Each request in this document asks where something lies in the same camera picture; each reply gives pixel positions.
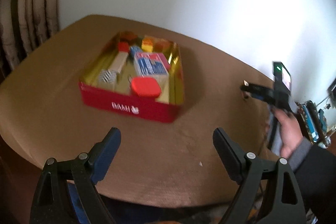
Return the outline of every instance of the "red lid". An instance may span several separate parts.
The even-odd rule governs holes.
[[[129,44],[127,42],[118,43],[119,52],[129,52]]]
[[[161,95],[161,88],[152,77],[134,77],[131,82],[131,89],[134,95],[148,98],[158,98]]]

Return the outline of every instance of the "toothpaste box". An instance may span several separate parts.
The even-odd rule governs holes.
[[[134,67],[138,76],[150,76],[164,88],[169,74],[158,53],[137,52],[134,55]]]

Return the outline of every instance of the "cable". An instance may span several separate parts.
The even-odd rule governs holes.
[[[259,188],[260,188],[260,192],[262,194],[262,197],[264,197],[265,196],[265,192],[264,192],[263,186],[261,185],[261,181],[259,182]]]
[[[326,97],[326,98],[324,98],[321,102],[319,102],[317,105],[316,105],[316,107],[318,107],[320,104],[322,104],[326,99],[328,99],[329,98],[329,95]]]

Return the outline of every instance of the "white logo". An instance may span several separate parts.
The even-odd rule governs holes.
[[[126,111],[126,112],[131,112],[133,114],[139,114],[139,109],[135,106],[126,106],[126,105],[120,105],[120,104],[116,104],[115,102],[112,102],[112,107],[114,109],[118,109],[118,110],[121,110],[121,111]]]
[[[132,112],[133,114],[139,114],[139,109],[137,107],[132,106]]]

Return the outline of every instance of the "table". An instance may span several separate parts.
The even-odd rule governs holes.
[[[146,121],[82,103],[80,74],[121,30],[180,45],[185,105],[175,122]],[[90,15],[36,49],[1,84],[0,134],[20,156],[43,168],[50,157],[69,160],[89,151],[117,127],[121,146],[105,180],[97,184],[99,193],[171,208],[225,202],[237,185],[212,145],[212,133],[222,127],[245,151],[257,152],[268,115],[263,102],[242,99],[243,80],[272,86],[259,71],[196,39],[141,22]],[[265,149],[262,154],[271,156]]]

